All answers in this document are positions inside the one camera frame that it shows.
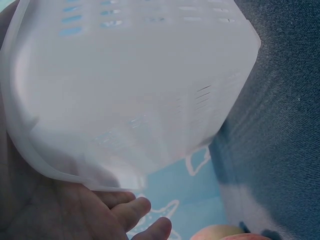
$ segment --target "hand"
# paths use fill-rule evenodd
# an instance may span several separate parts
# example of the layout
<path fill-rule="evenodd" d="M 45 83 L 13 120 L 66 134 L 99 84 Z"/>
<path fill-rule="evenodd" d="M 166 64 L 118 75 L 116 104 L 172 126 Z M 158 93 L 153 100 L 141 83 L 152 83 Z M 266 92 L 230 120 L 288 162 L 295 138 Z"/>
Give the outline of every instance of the hand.
<path fill-rule="evenodd" d="M 127 240 L 126 232 L 151 209 L 146 198 L 130 192 L 92 192 L 46 178 L 22 159 L 9 138 L 0 143 L 7 149 L 0 164 L 0 239 Z M 170 232 L 171 222 L 160 218 L 133 240 L 166 240 Z"/>

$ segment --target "gray fabric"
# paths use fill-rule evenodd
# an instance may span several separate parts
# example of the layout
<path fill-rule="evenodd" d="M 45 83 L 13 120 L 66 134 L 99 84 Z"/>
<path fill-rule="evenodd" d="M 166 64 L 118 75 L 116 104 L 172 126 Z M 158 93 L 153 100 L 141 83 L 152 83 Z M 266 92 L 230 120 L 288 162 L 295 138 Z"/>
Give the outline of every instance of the gray fabric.
<path fill-rule="evenodd" d="M 320 239 L 320 1 L 235 0 L 258 60 L 210 146 L 229 221 Z"/>

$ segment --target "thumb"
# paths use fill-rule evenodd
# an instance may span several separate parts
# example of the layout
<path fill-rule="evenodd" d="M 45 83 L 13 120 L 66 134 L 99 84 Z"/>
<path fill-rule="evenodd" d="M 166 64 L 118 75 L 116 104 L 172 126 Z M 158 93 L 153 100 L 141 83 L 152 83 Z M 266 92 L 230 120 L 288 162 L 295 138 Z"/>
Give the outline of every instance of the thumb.
<path fill-rule="evenodd" d="M 171 228 L 171 221 L 166 217 L 161 217 L 147 230 L 135 235 L 132 240 L 167 240 L 170 236 Z"/>

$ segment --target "white plastic basket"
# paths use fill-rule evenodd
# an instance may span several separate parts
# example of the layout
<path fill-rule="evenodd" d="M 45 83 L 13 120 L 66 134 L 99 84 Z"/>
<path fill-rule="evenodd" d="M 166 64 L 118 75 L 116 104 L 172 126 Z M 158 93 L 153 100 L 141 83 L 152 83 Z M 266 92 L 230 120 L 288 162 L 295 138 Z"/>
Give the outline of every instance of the white plastic basket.
<path fill-rule="evenodd" d="M 212 140 L 259 47 L 232 0 L 20 0 L 0 53 L 9 134 L 47 177 L 145 188 Z"/>

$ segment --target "light blue fabric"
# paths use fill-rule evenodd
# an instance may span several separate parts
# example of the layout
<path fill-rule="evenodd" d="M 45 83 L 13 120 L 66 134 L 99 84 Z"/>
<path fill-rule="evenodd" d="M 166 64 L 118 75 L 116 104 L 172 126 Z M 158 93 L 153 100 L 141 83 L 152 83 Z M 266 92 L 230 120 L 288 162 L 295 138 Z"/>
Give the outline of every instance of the light blue fabric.
<path fill-rule="evenodd" d="M 0 0 L 0 12 L 13 2 L 14 0 Z"/>
<path fill-rule="evenodd" d="M 207 226 L 227 224 L 207 148 L 151 174 L 148 183 L 148 189 L 136 195 L 150 199 L 152 210 L 129 232 L 129 238 L 159 217 L 169 217 L 172 221 L 170 240 L 189 240 Z"/>

